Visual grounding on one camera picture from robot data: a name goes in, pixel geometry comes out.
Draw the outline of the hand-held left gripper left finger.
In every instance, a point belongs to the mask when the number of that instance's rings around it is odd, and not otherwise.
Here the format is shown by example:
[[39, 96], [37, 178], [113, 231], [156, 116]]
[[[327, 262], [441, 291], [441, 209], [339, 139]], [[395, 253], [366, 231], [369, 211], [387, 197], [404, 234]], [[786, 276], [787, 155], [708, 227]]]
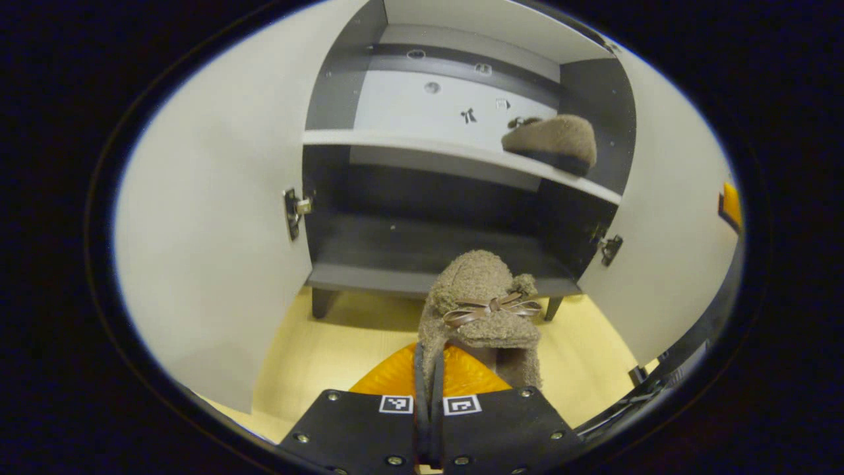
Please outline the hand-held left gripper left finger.
[[401, 348], [349, 390], [314, 399], [278, 448], [331, 474], [417, 474], [428, 442], [418, 346]]

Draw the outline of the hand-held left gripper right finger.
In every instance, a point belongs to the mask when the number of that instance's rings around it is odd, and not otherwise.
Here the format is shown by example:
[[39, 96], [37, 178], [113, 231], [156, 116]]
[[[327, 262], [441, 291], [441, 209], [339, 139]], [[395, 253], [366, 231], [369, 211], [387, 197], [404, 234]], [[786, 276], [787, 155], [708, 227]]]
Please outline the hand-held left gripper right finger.
[[458, 346], [436, 358], [429, 463], [446, 474], [545, 474], [583, 450], [535, 386], [515, 386]]

